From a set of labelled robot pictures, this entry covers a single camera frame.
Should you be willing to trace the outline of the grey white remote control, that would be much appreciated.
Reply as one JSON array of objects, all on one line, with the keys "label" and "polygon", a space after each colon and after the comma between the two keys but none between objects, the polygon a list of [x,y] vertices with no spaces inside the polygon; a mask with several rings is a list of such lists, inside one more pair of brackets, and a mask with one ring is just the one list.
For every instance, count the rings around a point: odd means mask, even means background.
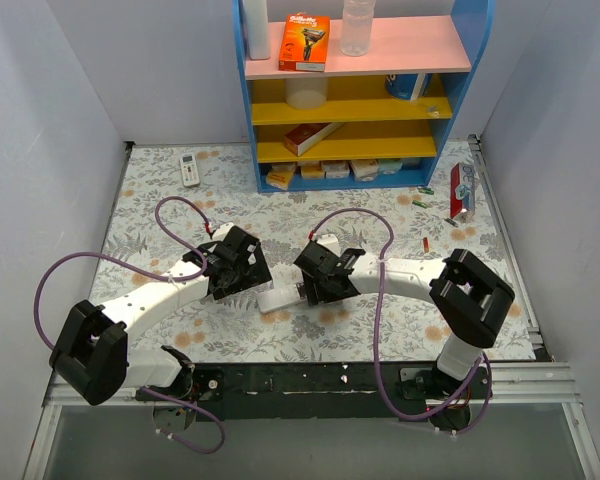
[{"label": "grey white remote control", "polygon": [[262,314],[268,314],[302,303],[305,298],[304,285],[297,283],[260,292],[257,305]]}]

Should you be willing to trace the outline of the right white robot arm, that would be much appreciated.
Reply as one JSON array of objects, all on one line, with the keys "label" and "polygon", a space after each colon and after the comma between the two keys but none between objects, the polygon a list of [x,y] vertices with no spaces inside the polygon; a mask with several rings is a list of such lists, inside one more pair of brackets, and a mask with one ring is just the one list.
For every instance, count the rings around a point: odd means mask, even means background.
[{"label": "right white robot arm", "polygon": [[362,294],[429,302],[451,329],[432,373],[434,389],[455,397],[483,350],[494,346],[515,299],[512,287],[472,252],[455,249],[434,260],[381,259],[362,249],[341,255],[311,241],[294,261],[311,306]]}]

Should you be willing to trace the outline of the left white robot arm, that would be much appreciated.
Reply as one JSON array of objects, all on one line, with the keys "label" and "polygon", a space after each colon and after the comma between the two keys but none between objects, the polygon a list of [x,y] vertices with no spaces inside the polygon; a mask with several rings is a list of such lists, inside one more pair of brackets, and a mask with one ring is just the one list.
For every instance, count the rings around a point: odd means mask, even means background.
[{"label": "left white robot arm", "polygon": [[52,350],[50,367],[84,400],[100,405],[121,388],[148,387],[173,400],[195,388],[193,362],[170,346],[139,350],[133,343],[182,307],[221,300],[271,281],[259,239],[233,224],[186,253],[162,281],[94,305],[75,304]]}]

